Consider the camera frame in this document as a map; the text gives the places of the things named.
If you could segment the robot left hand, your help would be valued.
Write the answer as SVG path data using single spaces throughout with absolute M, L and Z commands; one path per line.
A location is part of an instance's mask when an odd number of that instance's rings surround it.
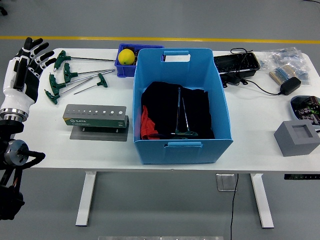
M 26 38 L 23 47 L 8 63 L 1 109 L 28 112 L 37 102 L 40 77 L 44 69 L 57 61 L 53 51 L 44 52 L 48 46 L 42 38 Z

